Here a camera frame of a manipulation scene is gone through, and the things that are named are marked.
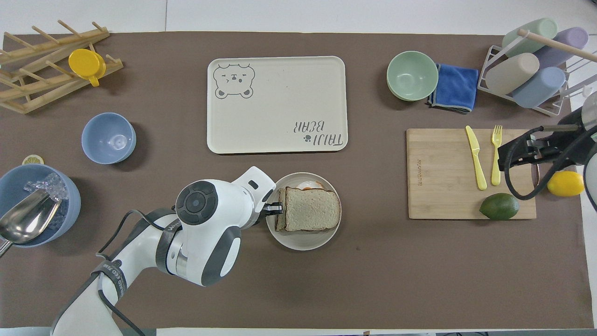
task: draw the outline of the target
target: sandwich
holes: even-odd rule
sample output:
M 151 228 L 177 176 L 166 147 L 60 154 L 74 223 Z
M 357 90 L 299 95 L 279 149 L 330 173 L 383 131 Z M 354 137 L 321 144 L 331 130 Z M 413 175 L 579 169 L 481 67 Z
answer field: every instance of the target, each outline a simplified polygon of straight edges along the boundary
M 340 199 L 333 191 L 286 187 L 279 192 L 284 213 L 276 219 L 276 231 L 321 231 L 340 222 Z

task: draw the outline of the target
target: bowl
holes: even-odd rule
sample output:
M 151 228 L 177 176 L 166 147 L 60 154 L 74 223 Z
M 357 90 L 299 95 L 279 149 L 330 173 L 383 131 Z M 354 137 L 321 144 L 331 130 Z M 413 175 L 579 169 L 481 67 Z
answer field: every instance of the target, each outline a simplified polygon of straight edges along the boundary
M 24 164 L 13 168 L 0 178 L 0 216 L 3 216 L 13 206 L 29 195 L 29 192 L 23 189 L 27 182 L 41 181 L 51 173 L 56 173 L 62 179 L 69 195 L 64 221 L 54 227 L 46 228 L 44 232 L 29 243 L 14 244 L 14 246 L 32 248 L 51 242 L 68 231 L 79 216 L 81 195 L 73 181 L 50 166 L 36 163 Z
M 99 164 L 112 164 L 126 159 L 137 143 L 133 125 L 114 112 L 105 112 L 93 117 L 81 136 L 83 152 Z
M 435 90 L 438 68 L 429 56 L 419 51 L 405 51 L 387 66 L 386 81 L 394 96 L 413 102 Z

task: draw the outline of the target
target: metal scoop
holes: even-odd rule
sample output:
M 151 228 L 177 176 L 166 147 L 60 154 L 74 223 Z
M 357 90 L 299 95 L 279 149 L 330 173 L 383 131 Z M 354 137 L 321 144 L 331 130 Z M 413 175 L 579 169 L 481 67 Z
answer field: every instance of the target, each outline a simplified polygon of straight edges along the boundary
M 44 232 L 62 200 L 54 201 L 43 189 L 15 205 L 0 218 L 0 236 L 6 242 L 0 246 L 0 257 L 13 244 L 25 244 Z

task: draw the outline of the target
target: cutting board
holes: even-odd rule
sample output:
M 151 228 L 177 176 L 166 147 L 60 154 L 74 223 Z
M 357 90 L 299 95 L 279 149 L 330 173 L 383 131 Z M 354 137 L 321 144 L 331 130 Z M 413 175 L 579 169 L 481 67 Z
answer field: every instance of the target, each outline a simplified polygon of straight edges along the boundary
M 487 189 L 479 190 L 475 167 L 464 127 L 462 129 L 408 129 L 408 216 L 412 219 L 488 219 L 479 207 L 486 197 L 510 193 L 501 172 L 501 183 L 491 184 L 494 147 L 491 129 L 474 129 L 481 147 L 479 161 Z M 506 143 L 526 130 L 503 130 Z M 530 164 L 510 170 L 512 184 L 520 194 L 533 190 Z M 535 199 L 518 200 L 520 209 L 512 219 L 537 217 Z

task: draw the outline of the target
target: wooden rod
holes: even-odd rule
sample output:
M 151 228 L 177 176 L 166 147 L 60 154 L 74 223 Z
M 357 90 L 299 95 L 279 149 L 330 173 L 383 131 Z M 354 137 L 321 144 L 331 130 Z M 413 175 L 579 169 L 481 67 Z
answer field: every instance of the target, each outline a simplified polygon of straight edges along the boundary
M 21 86 L 25 86 L 25 80 L 23 79 L 23 77 L 19 77 L 19 83 L 21 83 Z M 27 102 L 31 101 L 31 96 L 29 96 L 28 94 L 25 95 L 25 99 L 27 99 Z
M 75 34 L 78 37 L 83 37 L 83 35 L 79 34 L 76 30 L 72 29 L 69 25 L 62 22 L 62 20 L 58 20 L 58 23 L 62 25 L 64 28 L 68 29 L 71 33 Z
M 10 101 L 9 102 L 4 102 L 2 104 L 6 104 L 8 106 L 12 106 L 19 113 L 22 113 L 22 114 L 27 113 L 25 107 L 22 104 L 15 103 L 15 102 L 10 102 Z
M 10 86 L 10 87 L 12 87 L 12 88 L 16 88 L 16 89 L 18 89 L 18 90 L 21 90 L 21 91 L 25 91 L 25 88 L 24 88 L 24 87 L 22 87 L 22 86 L 18 86 L 17 84 L 14 84 L 14 83 L 13 83 L 13 82 L 11 82 L 11 81 L 7 81 L 7 80 L 5 80 L 4 78 L 0 78 L 0 83 L 4 83 L 4 84 L 6 84 L 6 85 L 8 85 L 8 86 Z
M 23 68 L 20 68 L 20 69 L 19 69 L 19 72 L 20 72 L 21 74 L 23 74 L 23 75 L 27 75 L 27 76 L 29 76 L 29 77 L 31 77 L 31 78 L 35 78 L 36 80 L 38 80 L 38 81 L 40 81 L 40 82 L 44 82 L 44 83 L 46 83 L 46 84 L 49 84 L 49 83 L 50 83 L 50 81 L 49 81 L 49 80 L 47 80 L 47 79 L 45 79 L 44 77 L 37 76 L 37 75 L 36 75 L 36 74 L 34 74 L 33 72 L 31 72 L 31 71 L 27 71 L 27 70 L 25 70 L 25 69 L 23 69 Z
M 33 49 L 33 50 L 35 50 L 35 47 L 34 47 L 34 46 L 30 45 L 29 43 L 27 43 L 27 42 L 23 41 L 22 39 L 20 39 L 20 38 L 18 38 L 18 37 L 16 37 L 16 36 L 14 36 L 13 34 L 11 34 L 11 33 L 9 33 L 9 32 L 4 32 L 4 36 L 6 36 L 6 37 L 8 37 L 8 38 L 12 39 L 12 40 L 13 40 L 13 41 L 15 41 L 16 43 L 19 43 L 19 44 L 22 44 L 22 45 L 24 45 L 25 47 L 27 47 L 27 48 L 29 48 L 29 49 Z
M 10 51 L 6 51 L 6 50 L 2 50 L 2 49 L 0 49 L 0 54 L 4 54 L 4 55 L 6 55 L 6 56 L 8 56 L 8 57 L 12 57 L 12 55 L 11 55 Z
M 40 28 L 37 28 L 36 26 L 31 26 L 31 28 L 33 30 L 35 30 L 36 32 L 38 32 L 40 35 L 42 35 L 43 37 L 45 37 L 46 39 L 49 39 L 50 41 L 56 43 L 56 44 L 60 44 L 60 41 L 58 41 L 57 39 L 49 36 L 47 33 L 45 33 L 43 30 L 41 30 Z
M 526 37 L 528 39 L 530 39 L 531 41 L 535 41 L 544 45 L 547 45 L 549 47 L 552 48 L 556 48 L 556 49 L 560 49 L 562 51 L 566 51 L 567 53 L 571 53 L 573 55 L 576 55 L 578 57 L 582 57 L 584 59 L 587 60 L 591 60 L 593 62 L 597 62 L 597 56 L 592 54 L 592 53 L 588 53 L 586 51 L 583 51 L 581 49 L 578 48 L 574 48 L 568 44 L 564 44 L 558 41 L 554 41 L 552 39 L 546 38 L 544 36 L 532 33 L 528 30 L 525 29 L 518 29 L 518 36 L 522 36 L 522 37 Z
M 54 69 L 56 69 L 56 70 L 58 70 L 60 72 L 62 72 L 65 75 L 68 75 L 68 76 L 71 76 L 71 77 L 75 76 L 75 74 L 73 74 L 72 72 L 68 72 L 67 70 L 65 70 L 65 68 L 61 68 L 61 67 L 57 66 L 56 64 L 50 62 L 49 60 L 45 61 L 45 64 L 51 66 L 52 68 L 54 68 Z
M 118 63 L 116 62 L 116 60 L 114 58 L 112 58 L 112 56 L 106 54 L 106 58 L 109 59 L 110 61 L 112 61 L 112 63 Z
M 12 79 L 13 75 L 10 72 L 0 69 L 0 76 L 6 77 L 6 80 Z

